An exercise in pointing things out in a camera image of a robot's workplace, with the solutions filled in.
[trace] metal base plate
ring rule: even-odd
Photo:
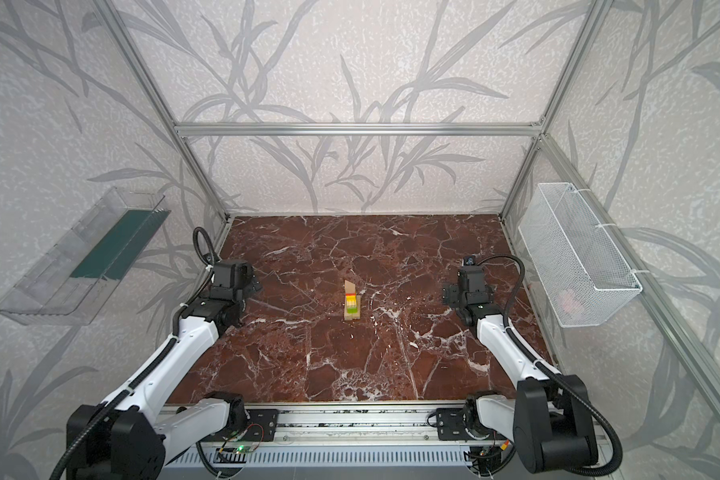
[[[438,408],[435,411],[437,413],[435,420],[437,421],[439,440],[477,440],[477,438],[467,433],[462,408]],[[495,430],[490,430],[489,438],[492,441],[506,439]]]
[[[271,442],[274,440],[278,410],[276,408],[257,408],[247,411],[251,416],[251,426],[239,442]]]
[[[231,453],[220,462],[218,447],[203,447],[216,468],[367,467],[367,466],[470,466],[467,446],[276,446],[265,444],[254,452]],[[201,467],[197,450],[190,448],[165,468]]]

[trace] red marble surface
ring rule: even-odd
[[[247,402],[514,396],[495,357],[441,304],[462,256],[499,253],[509,247],[495,215],[235,218],[220,254],[251,262],[264,290],[169,401],[214,390]],[[500,260],[485,271],[503,305],[516,268]],[[344,280],[362,294],[359,320],[344,320]],[[510,317],[548,357],[525,289]]]

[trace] wooden block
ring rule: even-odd
[[[344,280],[344,320],[356,320],[360,318],[360,295],[356,294],[355,283]],[[354,299],[356,311],[349,312]]]

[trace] green mat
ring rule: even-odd
[[[122,280],[163,224],[169,210],[128,210],[70,274],[72,278]]]

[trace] black motor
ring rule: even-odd
[[[246,299],[261,289],[251,264],[238,259],[222,260],[213,265],[210,288],[199,294],[181,316],[201,316],[213,321],[221,336],[231,326],[242,326]]]
[[[477,338],[478,320],[486,315],[501,313],[494,303],[494,290],[485,284],[483,267],[474,261],[474,255],[464,257],[458,269],[458,282],[443,285],[443,304],[456,311],[464,326]]]

